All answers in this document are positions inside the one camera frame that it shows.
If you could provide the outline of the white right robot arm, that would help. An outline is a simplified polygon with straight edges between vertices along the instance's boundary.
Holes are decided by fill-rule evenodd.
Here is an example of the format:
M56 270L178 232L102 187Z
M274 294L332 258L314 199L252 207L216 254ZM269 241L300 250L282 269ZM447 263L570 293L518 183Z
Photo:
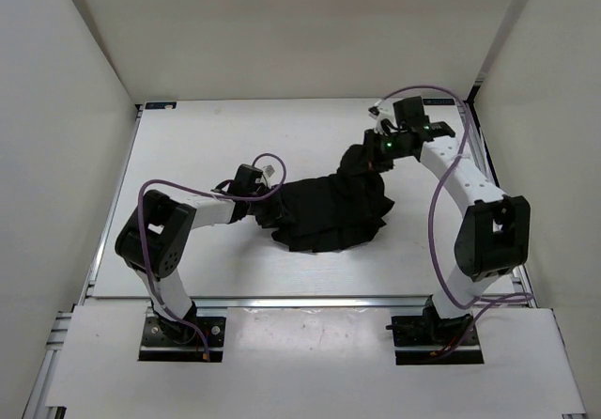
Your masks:
M430 300L435 312L422 320L424 337L441 344L455 333L455 319L483 301L490 285L526 262L531 206L490 182L465 155L462 137L447 123L430 120L421 97L395 102L392 112L374 105L368 113L376 126L363 138L367 167L385 172L394 161L413 158L437 178L435 191L446 191L462 214L455 265L449 275L437 276L440 290Z

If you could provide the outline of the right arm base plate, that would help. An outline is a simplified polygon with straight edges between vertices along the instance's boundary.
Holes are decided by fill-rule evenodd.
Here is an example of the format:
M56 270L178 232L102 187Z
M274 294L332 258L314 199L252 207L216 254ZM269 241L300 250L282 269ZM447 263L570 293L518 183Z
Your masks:
M473 316L439 319L435 314L392 316L396 365L482 365L485 362Z

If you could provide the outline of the black pleated skirt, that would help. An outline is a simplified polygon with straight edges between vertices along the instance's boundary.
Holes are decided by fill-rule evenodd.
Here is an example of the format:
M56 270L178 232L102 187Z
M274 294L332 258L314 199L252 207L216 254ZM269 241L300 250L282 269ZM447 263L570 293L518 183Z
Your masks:
M291 252L326 253L371 241L394 206L362 145L350 146L337 170L283 185L255 216L274 241Z

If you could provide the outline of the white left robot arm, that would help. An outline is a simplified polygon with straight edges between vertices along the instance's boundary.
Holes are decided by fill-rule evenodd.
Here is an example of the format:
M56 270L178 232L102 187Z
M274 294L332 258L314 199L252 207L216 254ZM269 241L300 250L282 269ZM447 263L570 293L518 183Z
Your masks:
M234 224L249 215L278 219L282 215L273 168L239 166L232 180L209 193L188 190L174 199L158 190L143 190L138 204L116 238L115 251L143 280L164 332L177 344L193 340L197 322L193 301L177 271L189 235L202 227Z

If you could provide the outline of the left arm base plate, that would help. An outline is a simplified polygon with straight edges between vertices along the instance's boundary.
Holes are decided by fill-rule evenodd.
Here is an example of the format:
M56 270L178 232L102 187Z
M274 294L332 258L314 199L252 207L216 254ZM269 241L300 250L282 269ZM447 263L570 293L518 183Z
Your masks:
M141 362L220 363L223 360L226 317L197 317L197 326L208 343L208 354L201 338L189 327L184 335L165 334L157 317L148 316L140 340Z

